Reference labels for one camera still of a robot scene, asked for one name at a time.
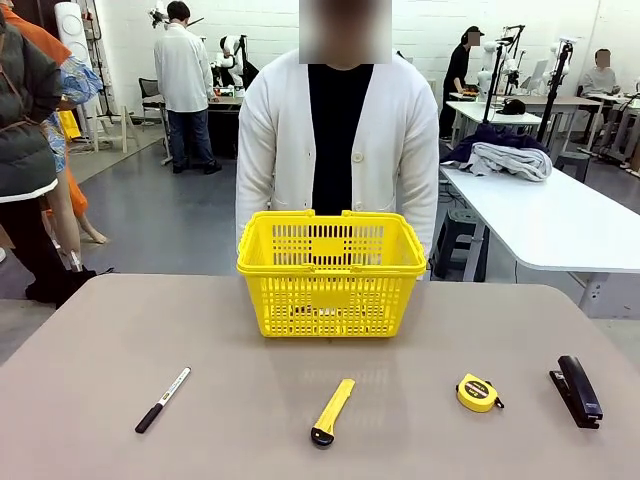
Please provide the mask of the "yellow tape measure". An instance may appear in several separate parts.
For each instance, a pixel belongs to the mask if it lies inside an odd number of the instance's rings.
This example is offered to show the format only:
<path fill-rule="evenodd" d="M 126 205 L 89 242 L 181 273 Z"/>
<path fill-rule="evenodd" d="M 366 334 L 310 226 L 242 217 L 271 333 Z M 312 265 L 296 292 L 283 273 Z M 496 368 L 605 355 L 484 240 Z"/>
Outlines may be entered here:
<path fill-rule="evenodd" d="M 462 378 L 455 390 L 459 403 L 472 412 L 488 413 L 493 408 L 504 408 L 495 387 L 471 373 Z"/>

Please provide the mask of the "black stapler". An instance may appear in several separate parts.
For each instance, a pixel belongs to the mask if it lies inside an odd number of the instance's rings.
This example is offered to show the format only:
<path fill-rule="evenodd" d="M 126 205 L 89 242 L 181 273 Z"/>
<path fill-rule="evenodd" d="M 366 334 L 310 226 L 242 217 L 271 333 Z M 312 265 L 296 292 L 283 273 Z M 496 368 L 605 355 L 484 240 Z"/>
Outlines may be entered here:
<path fill-rule="evenodd" d="M 558 358 L 558 370 L 549 376 L 563 399 L 576 425 L 583 429 L 598 429 L 603 412 L 591 382 L 577 357 Z"/>

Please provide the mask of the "yellow plastic shopping basket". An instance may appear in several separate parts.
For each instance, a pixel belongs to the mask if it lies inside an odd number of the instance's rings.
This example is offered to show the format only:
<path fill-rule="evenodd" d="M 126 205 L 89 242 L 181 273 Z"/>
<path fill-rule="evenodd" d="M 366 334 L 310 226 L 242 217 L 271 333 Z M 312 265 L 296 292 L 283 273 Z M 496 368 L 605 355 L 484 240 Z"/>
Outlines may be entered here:
<path fill-rule="evenodd" d="M 263 211 L 242 234 L 237 270 L 265 337 L 390 338 L 427 261 L 396 213 Z"/>

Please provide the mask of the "dark workbench with small items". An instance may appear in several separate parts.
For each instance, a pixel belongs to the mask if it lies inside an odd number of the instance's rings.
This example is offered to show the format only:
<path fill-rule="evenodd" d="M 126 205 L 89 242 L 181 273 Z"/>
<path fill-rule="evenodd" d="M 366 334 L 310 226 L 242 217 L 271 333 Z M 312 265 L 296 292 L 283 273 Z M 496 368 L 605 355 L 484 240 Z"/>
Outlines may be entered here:
<path fill-rule="evenodd" d="M 244 100 L 235 88 L 217 88 L 209 100 L 208 131 L 215 156 L 236 159 L 239 113 Z"/>

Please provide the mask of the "person in black clothes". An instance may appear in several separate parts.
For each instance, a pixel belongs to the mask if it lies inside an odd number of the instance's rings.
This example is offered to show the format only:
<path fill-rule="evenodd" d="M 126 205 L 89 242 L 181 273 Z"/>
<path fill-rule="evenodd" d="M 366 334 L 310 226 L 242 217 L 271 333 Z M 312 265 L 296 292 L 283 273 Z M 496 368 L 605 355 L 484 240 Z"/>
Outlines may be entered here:
<path fill-rule="evenodd" d="M 451 138 L 455 110 L 447 102 L 453 101 L 452 94 L 464 92 L 465 77 L 468 72 L 469 52 L 472 47 L 480 45 L 484 33 L 477 27 L 469 27 L 460 38 L 459 44 L 452 52 L 443 83 L 442 110 L 439 117 L 439 133 L 441 140 Z"/>

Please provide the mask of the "seated person in grey sweater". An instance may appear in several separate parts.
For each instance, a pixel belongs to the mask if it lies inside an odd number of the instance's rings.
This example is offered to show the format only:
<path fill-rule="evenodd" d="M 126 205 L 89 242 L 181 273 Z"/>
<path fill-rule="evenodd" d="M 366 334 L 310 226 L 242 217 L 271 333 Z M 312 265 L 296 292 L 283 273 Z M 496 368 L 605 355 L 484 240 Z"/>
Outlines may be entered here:
<path fill-rule="evenodd" d="M 620 86 L 615 71 L 611 68 L 611 52 L 609 49 L 598 49 L 594 54 L 595 65 L 586 71 L 579 83 L 579 96 L 588 97 L 594 94 L 616 95 Z"/>

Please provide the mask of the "grey plastic stool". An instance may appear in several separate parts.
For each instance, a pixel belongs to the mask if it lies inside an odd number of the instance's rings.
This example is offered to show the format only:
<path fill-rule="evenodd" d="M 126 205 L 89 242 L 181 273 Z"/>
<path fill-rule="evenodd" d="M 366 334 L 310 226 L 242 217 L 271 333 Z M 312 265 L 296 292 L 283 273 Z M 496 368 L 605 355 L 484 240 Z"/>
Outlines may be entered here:
<path fill-rule="evenodd" d="M 574 178 L 581 182 L 586 182 L 591 156 L 587 153 L 576 151 L 561 152 L 555 161 L 554 167 L 563 171 L 566 167 L 570 167 L 574 171 Z"/>
<path fill-rule="evenodd" d="M 470 251 L 478 221 L 476 213 L 468 208 L 447 211 L 430 259 L 433 277 L 445 279 L 450 271 L 465 270 L 466 258 L 454 257 L 454 253 Z"/>

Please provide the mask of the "yellow black utility knife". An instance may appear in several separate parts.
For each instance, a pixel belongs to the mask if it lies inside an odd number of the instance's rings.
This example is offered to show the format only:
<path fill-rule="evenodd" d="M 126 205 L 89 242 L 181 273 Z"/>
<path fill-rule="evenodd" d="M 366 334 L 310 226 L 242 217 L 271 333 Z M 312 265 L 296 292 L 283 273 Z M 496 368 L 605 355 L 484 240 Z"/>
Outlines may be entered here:
<path fill-rule="evenodd" d="M 310 430 L 311 442 L 318 448 L 328 448 L 334 441 L 335 423 L 355 387 L 355 380 L 343 379 L 325 405 Z"/>

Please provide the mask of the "pile of clothes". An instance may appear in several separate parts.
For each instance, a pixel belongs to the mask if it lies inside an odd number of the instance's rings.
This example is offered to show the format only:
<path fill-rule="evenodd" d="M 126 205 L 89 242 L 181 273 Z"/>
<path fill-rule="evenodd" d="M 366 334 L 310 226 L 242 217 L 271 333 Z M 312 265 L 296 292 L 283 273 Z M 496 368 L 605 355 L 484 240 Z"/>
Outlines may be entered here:
<path fill-rule="evenodd" d="M 440 163 L 466 163 L 470 158 L 473 145 L 479 142 L 516 149 L 537 149 L 546 154 L 549 153 L 549 150 L 543 144 L 530 135 L 515 133 L 503 126 L 480 124 L 473 134 L 462 139 L 449 153 L 441 158 Z"/>

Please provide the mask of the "small white table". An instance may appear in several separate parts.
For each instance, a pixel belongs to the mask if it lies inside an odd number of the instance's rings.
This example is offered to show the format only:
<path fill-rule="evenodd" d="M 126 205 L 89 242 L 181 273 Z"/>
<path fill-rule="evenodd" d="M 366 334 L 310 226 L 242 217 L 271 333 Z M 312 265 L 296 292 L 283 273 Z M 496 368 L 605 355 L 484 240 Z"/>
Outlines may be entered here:
<path fill-rule="evenodd" d="M 495 128 L 506 128 L 516 132 L 535 133 L 542 119 L 530 113 L 522 115 L 504 115 L 499 108 L 490 107 L 480 102 L 447 101 L 446 105 L 455 111 L 451 139 L 447 146 L 456 147 L 461 140 L 473 134 L 479 125 L 488 123 Z"/>

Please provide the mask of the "large white table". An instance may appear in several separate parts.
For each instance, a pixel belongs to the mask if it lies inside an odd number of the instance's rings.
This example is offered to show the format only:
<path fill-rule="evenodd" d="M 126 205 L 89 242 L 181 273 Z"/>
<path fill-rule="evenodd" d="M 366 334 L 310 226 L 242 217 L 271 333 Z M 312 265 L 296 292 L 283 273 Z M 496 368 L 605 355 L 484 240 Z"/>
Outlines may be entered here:
<path fill-rule="evenodd" d="M 640 320 L 640 215 L 561 171 L 543 182 L 441 171 L 478 218 L 464 281 L 490 232 L 522 266 L 586 275 L 587 316 Z"/>

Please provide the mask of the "black stand pole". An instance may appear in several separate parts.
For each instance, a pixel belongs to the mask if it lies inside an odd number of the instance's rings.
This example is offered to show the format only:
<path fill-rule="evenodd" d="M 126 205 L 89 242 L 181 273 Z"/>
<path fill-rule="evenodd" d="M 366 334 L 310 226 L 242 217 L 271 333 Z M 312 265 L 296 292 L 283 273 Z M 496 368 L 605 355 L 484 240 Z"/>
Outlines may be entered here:
<path fill-rule="evenodd" d="M 503 28 L 503 32 L 502 32 L 502 36 L 500 38 L 498 38 L 497 40 L 490 40 L 490 41 L 498 41 L 498 40 L 502 40 L 505 39 L 506 37 L 513 37 L 515 39 L 515 46 L 517 47 L 517 51 L 516 51 L 516 60 L 518 61 L 518 66 L 519 66 L 519 71 L 520 71 L 520 64 L 521 64 L 521 59 L 518 56 L 518 50 L 519 50 L 519 46 L 520 46 L 520 40 L 521 40 L 521 36 L 523 31 L 525 30 L 526 26 L 523 24 L 519 24 L 519 25 L 513 25 L 513 26 L 506 26 Z M 489 95 L 485 100 L 480 99 L 481 102 L 483 102 L 486 105 L 486 110 L 489 110 L 490 107 L 493 107 L 493 100 L 494 98 L 498 95 L 498 93 L 493 93 L 494 85 L 491 85 L 489 87 Z"/>
<path fill-rule="evenodd" d="M 549 87 L 549 91 L 547 94 L 547 101 L 545 104 L 545 108 L 543 111 L 543 115 L 541 118 L 541 123 L 538 127 L 538 131 L 537 131 L 537 137 L 536 140 L 539 143 L 542 143 L 544 140 L 544 136 L 546 134 L 546 130 L 547 130 L 547 126 L 549 124 L 549 120 L 552 114 L 552 109 L 554 106 L 554 103 L 556 101 L 557 98 L 557 94 L 558 94 L 558 89 L 559 86 L 562 83 L 562 80 L 565 76 L 562 76 L 560 71 L 558 71 L 556 74 L 554 74 L 553 76 L 551 76 L 550 81 L 548 82 L 548 87 Z"/>

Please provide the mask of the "white wooden stand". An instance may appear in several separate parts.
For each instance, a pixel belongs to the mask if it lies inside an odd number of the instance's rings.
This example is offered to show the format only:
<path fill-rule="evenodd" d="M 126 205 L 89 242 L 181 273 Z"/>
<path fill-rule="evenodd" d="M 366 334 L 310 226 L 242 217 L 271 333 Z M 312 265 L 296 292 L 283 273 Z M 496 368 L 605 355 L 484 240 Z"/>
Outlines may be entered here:
<path fill-rule="evenodd" d="M 118 113 L 103 113 L 97 101 L 86 106 L 88 114 L 89 137 L 94 152 L 99 152 L 102 145 L 114 148 L 120 146 L 125 154 L 129 152 L 129 143 L 140 146 L 137 130 L 126 107 Z"/>

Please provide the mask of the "black tripod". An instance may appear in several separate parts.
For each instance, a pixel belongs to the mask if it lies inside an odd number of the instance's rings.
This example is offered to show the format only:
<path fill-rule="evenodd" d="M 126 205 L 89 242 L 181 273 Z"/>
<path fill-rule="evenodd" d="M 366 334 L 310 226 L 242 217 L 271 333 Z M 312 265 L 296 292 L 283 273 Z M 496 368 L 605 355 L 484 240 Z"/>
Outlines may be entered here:
<path fill-rule="evenodd" d="M 121 108 L 117 102 L 114 83 L 111 76 L 107 52 L 105 48 L 105 36 L 100 21 L 98 4 L 96 0 L 86 0 L 87 10 L 91 12 L 92 19 L 91 35 L 92 35 L 92 62 L 94 70 L 98 74 L 103 84 L 100 94 L 100 105 L 104 115 L 114 118 L 120 115 Z"/>

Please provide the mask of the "mannequin in orange blue clothes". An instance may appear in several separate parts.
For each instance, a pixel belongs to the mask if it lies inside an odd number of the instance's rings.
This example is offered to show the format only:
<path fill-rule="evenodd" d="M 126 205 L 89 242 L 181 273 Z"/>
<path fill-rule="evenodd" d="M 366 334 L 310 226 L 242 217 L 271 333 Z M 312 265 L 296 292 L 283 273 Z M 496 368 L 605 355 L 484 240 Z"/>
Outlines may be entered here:
<path fill-rule="evenodd" d="M 102 87 L 96 74 L 89 71 L 87 65 L 75 57 L 60 40 L 44 28 L 28 22 L 13 11 L 12 0 L 0 0 L 0 11 L 9 24 L 30 40 L 41 52 L 53 59 L 60 69 L 62 97 L 54 112 L 42 122 L 45 136 L 55 161 L 57 186 L 46 195 L 53 213 L 55 236 L 62 252 L 69 260 L 74 273 L 85 270 L 81 258 L 80 232 L 77 217 L 73 210 L 72 195 L 67 167 L 67 134 L 64 131 L 60 114 L 70 111 L 91 100 Z"/>

